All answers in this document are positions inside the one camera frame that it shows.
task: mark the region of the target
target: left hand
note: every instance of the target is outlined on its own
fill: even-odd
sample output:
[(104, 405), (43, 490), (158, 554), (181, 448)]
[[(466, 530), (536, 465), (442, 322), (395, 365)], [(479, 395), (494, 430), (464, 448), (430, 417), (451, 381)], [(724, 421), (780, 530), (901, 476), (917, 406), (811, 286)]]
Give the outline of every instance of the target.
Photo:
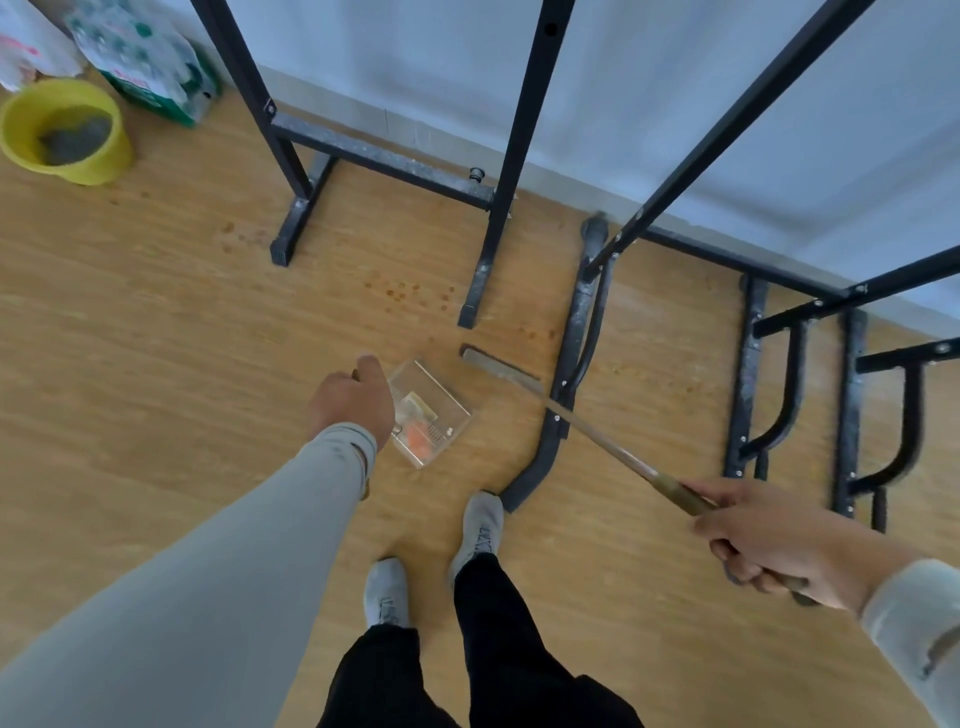
[(327, 375), (307, 404), (306, 440), (331, 425), (354, 423), (370, 431), (380, 452), (394, 430), (394, 398), (373, 354), (357, 358), (359, 381), (346, 372)]

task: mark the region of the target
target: white sneaker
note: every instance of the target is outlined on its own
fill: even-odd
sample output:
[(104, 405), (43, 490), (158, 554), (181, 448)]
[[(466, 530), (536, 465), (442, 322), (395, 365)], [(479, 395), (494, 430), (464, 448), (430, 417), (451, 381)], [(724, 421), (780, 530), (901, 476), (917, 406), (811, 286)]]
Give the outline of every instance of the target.
[(487, 491), (474, 493), (464, 511), (464, 542), (450, 562), (450, 587), (467, 562), (479, 553), (496, 554), (503, 536), (503, 502)]
[(391, 557), (371, 566), (363, 592), (363, 611), (368, 629), (375, 624), (410, 626), (407, 573), (399, 559)]

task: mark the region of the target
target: gray long-sleeve shirt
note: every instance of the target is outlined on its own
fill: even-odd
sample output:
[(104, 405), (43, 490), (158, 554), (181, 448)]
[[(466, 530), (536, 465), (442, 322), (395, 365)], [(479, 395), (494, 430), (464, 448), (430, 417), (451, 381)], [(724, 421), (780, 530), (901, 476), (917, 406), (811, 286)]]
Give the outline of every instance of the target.
[[(61, 619), (0, 672), (0, 726), (272, 726), (375, 455), (363, 427), (329, 427)], [(911, 565), (862, 622), (938, 723), (960, 726), (960, 572)]]

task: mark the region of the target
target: right hand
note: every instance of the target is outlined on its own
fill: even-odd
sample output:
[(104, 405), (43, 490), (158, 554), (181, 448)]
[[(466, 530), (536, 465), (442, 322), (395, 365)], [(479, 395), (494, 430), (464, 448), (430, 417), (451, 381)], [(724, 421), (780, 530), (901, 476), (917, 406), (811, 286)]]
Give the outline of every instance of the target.
[(394, 398), (383, 367), (373, 354), (363, 354), (356, 373), (354, 379), (334, 372), (317, 387), (307, 404), (307, 442), (331, 425), (354, 423), (373, 435), (377, 451), (387, 444), (394, 429)]
[(732, 576), (762, 592), (783, 592), (772, 570), (802, 576), (804, 594), (859, 614), (889, 576), (920, 554), (883, 534), (762, 480), (685, 480), (720, 506), (693, 523)]

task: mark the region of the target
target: yellow bucket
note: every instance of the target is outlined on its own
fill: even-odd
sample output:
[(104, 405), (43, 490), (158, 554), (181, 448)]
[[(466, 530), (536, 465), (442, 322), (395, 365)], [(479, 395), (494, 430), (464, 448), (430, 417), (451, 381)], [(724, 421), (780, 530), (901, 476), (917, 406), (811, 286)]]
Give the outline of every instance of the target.
[(133, 164), (120, 108), (77, 79), (41, 81), (14, 95), (0, 109), (0, 148), (25, 169), (74, 184), (112, 182)]

